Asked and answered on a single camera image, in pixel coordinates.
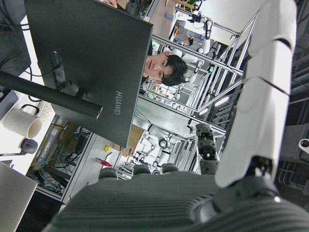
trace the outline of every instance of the monitor stand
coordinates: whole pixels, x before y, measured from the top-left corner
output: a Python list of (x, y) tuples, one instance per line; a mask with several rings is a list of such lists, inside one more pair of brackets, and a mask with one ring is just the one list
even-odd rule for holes
[(6, 72), (0, 72), (0, 86), (42, 99), (95, 119), (98, 119), (103, 109), (101, 105), (80, 98), (85, 92), (84, 89), (80, 89), (76, 96), (71, 96)]

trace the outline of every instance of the monitor back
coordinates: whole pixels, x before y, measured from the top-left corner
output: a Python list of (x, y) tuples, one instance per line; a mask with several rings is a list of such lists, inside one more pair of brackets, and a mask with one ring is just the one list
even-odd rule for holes
[[(65, 88), (103, 106), (98, 119), (53, 105), (56, 114), (126, 147), (152, 24), (94, 0), (25, 0), (26, 13), (42, 74), (61, 58)], [(54, 73), (44, 84), (55, 88)]]

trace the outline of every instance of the computer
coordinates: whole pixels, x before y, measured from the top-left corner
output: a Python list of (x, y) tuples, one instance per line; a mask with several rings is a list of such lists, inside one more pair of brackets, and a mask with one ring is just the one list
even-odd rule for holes
[(15, 231), (37, 186), (8, 163), (0, 162), (0, 231)]
[(96, 0), (25, 8), (42, 74), (56, 69), (44, 84), (103, 106), (97, 119), (53, 104), (56, 114), (126, 147), (153, 25)]

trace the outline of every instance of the man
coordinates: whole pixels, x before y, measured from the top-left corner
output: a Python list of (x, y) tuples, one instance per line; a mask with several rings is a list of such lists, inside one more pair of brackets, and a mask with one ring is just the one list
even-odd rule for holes
[(175, 24), (174, 42), (183, 43), (186, 46), (193, 44), (193, 38), (188, 36), (188, 30), (184, 28), (185, 21), (177, 20)]
[[(117, 0), (100, 1), (124, 11), (117, 5)], [(179, 56), (170, 55), (169, 52), (152, 56), (152, 50), (152, 43), (150, 43), (141, 83), (144, 83), (148, 77), (151, 77), (155, 83), (166, 86), (184, 83), (184, 74), (188, 71), (186, 63)]]

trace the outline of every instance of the laptop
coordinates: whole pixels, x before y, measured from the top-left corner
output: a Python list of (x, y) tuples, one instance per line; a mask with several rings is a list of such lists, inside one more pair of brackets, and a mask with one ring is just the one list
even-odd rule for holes
[(0, 162), (0, 231), (15, 231), (37, 186), (34, 180)]

